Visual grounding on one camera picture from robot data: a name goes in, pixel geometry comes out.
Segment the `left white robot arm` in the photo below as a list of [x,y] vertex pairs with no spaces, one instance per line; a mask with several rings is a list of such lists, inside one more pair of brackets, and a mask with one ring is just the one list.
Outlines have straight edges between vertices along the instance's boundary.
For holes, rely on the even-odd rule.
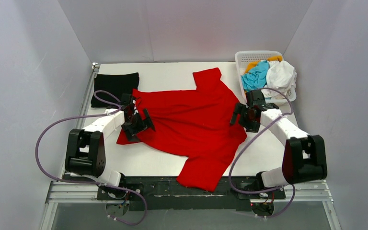
[[83,129],[71,130],[65,157],[66,171],[102,184],[119,186],[124,175],[107,166],[105,141],[118,128],[129,142],[138,142],[139,133],[155,128],[147,109],[143,109],[144,116],[141,117],[137,102],[137,97],[123,94],[93,123]]

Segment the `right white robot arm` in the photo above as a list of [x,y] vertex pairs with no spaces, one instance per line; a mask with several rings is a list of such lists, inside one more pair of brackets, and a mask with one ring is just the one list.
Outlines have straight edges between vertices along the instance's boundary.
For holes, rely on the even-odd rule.
[[299,129],[274,103],[265,100],[260,89],[245,94],[246,104],[237,103],[230,124],[238,123],[247,132],[259,137],[270,132],[284,146],[282,165],[269,171],[259,172],[247,189],[232,189],[243,194],[257,194],[279,189],[289,184],[299,184],[325,179],[328,175],[324,139]]

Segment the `red t shirt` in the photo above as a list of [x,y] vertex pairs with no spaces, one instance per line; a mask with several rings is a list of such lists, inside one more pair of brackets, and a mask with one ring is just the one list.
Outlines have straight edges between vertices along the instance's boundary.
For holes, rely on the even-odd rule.
[[138,142],[186,162],[177,177],[182,186],[213,192],[247,134],[230,124],[238,98],[221,80],[218,68],[193,73],[194,90],[133,91],[141,117],[155,128],[138,133]]

